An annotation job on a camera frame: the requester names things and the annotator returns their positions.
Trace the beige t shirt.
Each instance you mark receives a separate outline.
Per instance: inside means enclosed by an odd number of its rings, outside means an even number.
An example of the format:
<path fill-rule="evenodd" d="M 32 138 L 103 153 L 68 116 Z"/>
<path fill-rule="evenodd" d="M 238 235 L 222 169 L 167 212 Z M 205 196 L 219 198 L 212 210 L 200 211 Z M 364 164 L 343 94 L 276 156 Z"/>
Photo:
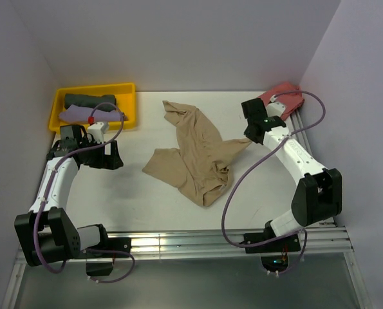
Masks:
<path fill-rule="evenodd" d="M 176 128 L 178 147 L 155 149 L 142 172 L 172 187 L 200 207 L 210 207 L 233 182 L 231 165 L 251 144 L 223 140 L 196 107 L 163 101 L 164 118 Z"/>

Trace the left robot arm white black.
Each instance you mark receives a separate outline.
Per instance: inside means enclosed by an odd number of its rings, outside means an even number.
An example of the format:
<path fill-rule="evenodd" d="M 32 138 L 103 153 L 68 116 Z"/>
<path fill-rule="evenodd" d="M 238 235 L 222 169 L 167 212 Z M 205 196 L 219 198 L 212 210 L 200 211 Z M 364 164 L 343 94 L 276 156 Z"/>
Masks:
<path fill-rule="evenodd" d="M 60 128 L 61 137 L 46 156 L 37 197 L 29 211 L 14 221 L 25 260 L 31 267 L 49 267 L 51 263 L 75 259 L 86 249 L 96 257 L 110 251 L 111 242 L 103 225 L 76 228 L 66 214 L 71 185 L 81 166 L 113 171 L 124 165 L 116 139 L 104 140 L 108 129 L 107 122 Z"/>

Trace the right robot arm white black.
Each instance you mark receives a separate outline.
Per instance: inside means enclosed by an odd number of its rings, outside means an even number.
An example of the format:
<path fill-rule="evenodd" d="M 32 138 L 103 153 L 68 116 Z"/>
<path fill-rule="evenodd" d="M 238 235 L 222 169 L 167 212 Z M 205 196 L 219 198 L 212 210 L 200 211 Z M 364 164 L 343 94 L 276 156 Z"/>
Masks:
<path fill-rule="evenodd" d="M 265 247 L 277 251 L 286 243 L 285 235 L 341 213 L 342 175 L 315 160 L 260 98 L 241 107 L 248 123 L 245 136 L 273 151 L 297 186 L 290 209 L 266 225 L 271 231 L 263 237 Z"/>

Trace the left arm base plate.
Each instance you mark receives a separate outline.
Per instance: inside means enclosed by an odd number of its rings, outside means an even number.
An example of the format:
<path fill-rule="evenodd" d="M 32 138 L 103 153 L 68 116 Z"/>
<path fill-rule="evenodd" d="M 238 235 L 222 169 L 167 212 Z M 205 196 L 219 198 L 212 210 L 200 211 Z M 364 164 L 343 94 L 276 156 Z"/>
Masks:
<path fill-rule="evenodd" d="M 81 251 L 77 261 L 85 261 L 85 271 L 88 276 L 99 279 L 109 279 L 112 271 L 116 269 L 116 259 L 123 258 L 132 261 L 129 257 L 131 251 L 131 238 L 108 238 L 104 244 L 89 247 Z"/>

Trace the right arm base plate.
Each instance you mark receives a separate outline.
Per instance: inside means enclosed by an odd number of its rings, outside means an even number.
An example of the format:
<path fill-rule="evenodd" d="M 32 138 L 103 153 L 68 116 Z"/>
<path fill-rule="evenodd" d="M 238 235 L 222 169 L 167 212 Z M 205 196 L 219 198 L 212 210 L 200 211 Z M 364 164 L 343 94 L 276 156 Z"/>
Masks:
<path fill-rule="evenodd" d="M 243 235 L 242 245 L 249 245 L 252 243 L 263 242 L 266 240 L 264 232 L 245 233 Z M 263 253 L 283 253 L 283 252 L 299 252 L 301 245 L 299 237 L 292 235 L 283 239 L 275 240 L 273 242 L 264 244 L 262 246 L 246 248 L 247 254 L 263 254 Z"/>

